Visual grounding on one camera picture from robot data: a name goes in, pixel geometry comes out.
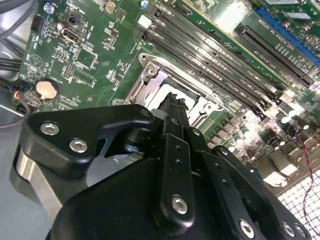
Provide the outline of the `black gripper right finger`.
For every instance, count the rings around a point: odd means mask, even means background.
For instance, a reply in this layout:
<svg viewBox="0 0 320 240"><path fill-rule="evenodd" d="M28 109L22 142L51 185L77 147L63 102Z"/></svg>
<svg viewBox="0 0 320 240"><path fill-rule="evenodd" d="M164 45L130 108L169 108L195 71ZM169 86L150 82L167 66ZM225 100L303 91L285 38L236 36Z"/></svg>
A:
<svg viewBox="0 0 320 240"><path fill-rule="evenodd" d="M207 209L215 214L225 240L310 240L303 224L224 146L209 149L189 126L184 99L178 101L191 170L208 188Z"/></svg>

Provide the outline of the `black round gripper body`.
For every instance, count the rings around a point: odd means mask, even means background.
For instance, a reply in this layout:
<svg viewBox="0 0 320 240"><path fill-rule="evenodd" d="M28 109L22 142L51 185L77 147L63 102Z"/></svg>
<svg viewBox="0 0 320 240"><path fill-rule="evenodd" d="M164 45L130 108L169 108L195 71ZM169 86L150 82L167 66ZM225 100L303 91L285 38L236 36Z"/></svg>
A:
<svg viewBox="0 0 320 240"><path fill-rule="evenodd" d="M169 240L156 224L159 164L137 161L78 193L56 216L50 240ZM230 240L214 190L193 175L195 221L182 240Z"/></svg>

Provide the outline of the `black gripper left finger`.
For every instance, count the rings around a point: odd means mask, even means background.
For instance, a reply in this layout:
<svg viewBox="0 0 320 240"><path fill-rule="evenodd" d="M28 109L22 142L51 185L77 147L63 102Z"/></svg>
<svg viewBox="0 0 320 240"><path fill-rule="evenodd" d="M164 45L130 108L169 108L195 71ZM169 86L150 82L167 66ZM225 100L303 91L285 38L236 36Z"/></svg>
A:
<svg viewBox="0 0 320 240"><path fill-rule="evenodd" d="M16 170L48 209L54 200L60 202L55 221L68 200L104 180L87 185L99 153L115 156L137 149L143 158L135 162L155 160L159 166L155 223L168 235L181 236L193 225L195 210L179 100L169 94L153 111L129 104L34 113L22 125Z"/></svg>

